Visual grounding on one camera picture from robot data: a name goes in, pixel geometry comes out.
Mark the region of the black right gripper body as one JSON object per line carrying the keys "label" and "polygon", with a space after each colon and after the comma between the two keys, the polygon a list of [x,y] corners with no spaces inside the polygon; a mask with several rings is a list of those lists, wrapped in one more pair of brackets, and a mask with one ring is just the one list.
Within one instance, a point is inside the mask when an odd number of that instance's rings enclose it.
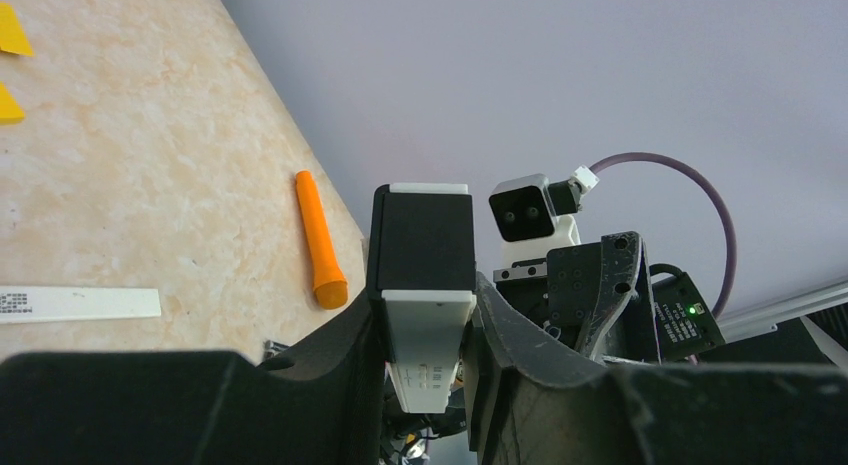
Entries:
{"label": "black right gripper body", "polygon": [[[514,310],[577,352],[578,334],[599,292],[600,241],[553,249],[543,259],[499,269],[493,273],[495,287]],[[653,298],[651,363],[661,361]]]}

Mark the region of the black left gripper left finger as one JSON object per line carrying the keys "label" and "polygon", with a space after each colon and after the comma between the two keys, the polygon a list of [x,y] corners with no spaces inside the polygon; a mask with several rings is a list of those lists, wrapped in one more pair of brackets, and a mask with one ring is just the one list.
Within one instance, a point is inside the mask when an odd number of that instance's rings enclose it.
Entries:
{"label": "black left gripper left finger", "polygon": [[374,464],[384,360],[365,295],[260,366],[232,351],[1,366],[5,464]]}

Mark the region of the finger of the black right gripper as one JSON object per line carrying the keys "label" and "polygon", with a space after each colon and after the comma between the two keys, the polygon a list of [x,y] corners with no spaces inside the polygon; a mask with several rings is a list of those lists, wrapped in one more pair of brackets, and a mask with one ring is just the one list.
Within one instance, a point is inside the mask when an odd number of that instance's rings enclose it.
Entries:
{"label": "finger of the black right gripper", "polygon": [[635,231],[601,238],[599,292],[576,351],[601,363],[613,357],[653,361],[653,293],[644,241]]}

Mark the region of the white remote control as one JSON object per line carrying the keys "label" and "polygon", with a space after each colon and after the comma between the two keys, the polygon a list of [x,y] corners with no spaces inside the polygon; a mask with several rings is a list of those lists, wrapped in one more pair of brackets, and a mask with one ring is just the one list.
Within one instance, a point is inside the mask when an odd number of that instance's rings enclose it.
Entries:
{"label": "white remote control", "polygon": [[473,199],[465,184],[393,183],[373,196],[366,294],[400,408],[448,406],[476,307]]}

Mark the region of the white remote battery cover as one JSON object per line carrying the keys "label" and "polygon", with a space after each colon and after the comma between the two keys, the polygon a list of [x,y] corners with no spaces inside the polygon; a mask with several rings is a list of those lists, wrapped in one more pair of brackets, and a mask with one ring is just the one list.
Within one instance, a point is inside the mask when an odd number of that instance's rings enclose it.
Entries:
{"label": "white remote battery cover", "polygon": [[156,289],[1,287],[2,324],[153,318],[160,315],[161,305]]}

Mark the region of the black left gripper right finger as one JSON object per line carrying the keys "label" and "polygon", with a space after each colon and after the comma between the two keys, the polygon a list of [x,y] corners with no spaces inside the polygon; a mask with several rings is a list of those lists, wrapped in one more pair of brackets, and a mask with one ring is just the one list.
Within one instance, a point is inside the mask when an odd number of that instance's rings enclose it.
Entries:
{"label": "black left gripper right finger", "polygon": [[604,366],[484,275],[463,348],[481,464],[843,464],[847,376],[824,365]]}

